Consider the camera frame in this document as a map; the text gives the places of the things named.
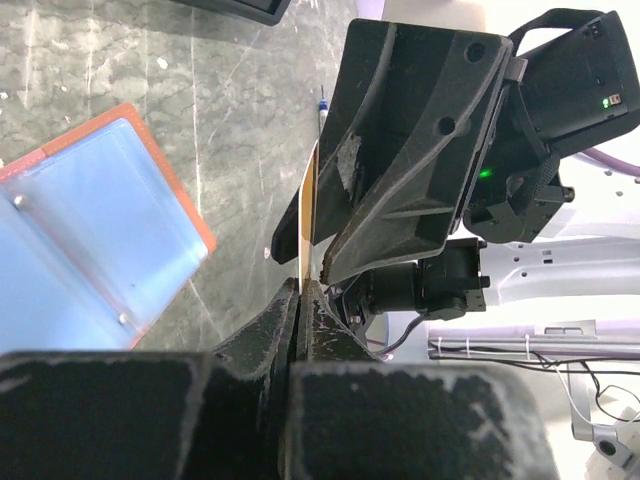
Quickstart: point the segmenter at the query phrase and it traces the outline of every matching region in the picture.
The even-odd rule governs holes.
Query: black 3d-printed part
[[[320,138],[314,243],[337,234],[324,283],[442,251],[488,148],[511,46],[498,35],[351,23]],[[297,255],[297,198],[272,255]]]
[[[290,392],[285,478],[557,479],[542,422],[510,372],[299,363]]]

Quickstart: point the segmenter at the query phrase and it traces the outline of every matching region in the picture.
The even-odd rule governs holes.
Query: gray concrete floor
[[[292,0],[269,28],[169,0],[0,0],[3,162],[132,102],[217,236],[137,348],[210,349],[294,273],[271,234],[355,15],[354,0]]]

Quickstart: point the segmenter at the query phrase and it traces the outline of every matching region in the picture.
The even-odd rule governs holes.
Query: white cable
[[[555,369],[556,373],[558,374],[558,377],[560,378],[560,381],[562,382],[562,386],[564,387],[564,391],[567,394],[567,398],[569,399],[569,402],[571,403],[571,406],[573,407],[573,411],[576,412],[578,414],[578,416],[582,420],[584,420],[585,422],[587,422],[589,425],[591,425],[593,427],[606,426],[606,425],[602,425],[600,423],[593,423],[590,420],[587,420],[586,418],[584,418],[584,416],[582,415],[582,413],[580,413],[580,410],[578,410],[578,407],[574,403],[573,397],[571,397],[571,392],[569,391],[569,386],[567,385],[567,382],[564,381],[564,378],[562,378],[562,373],[560,372],[560,369],[558,368],[557,365],[553,365],[553,368]]]
[[[607,386],[603,392],[607,389],[607,388],[617,388],[619,390],[622,390],[623,392],[627,392],[628,394],[630,394],[631,396],[634,396],[629,390],[627,390],[626,388],[622,388],[618,385],[609,385]],[[634,425],[634,422],[636,420],[640,419],[640,411],[638,411],[638,413],[636,414],[635,417],[633,417],[631,420],[619,420],[621,423],[623,423],[623,425],[620,426],[620,428],[625,428],[628,427],[629,425]]]

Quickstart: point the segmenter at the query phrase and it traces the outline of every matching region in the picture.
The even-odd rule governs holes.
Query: screw
[[[13,206],[20,209],[27,205],[27,197],[24,195],[16,195],[13,199]]]

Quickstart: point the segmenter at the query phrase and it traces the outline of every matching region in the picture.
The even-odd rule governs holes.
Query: black tray
[[[174,0],[213,12],[230,13],[265,25],[277,25],[291,0]]]

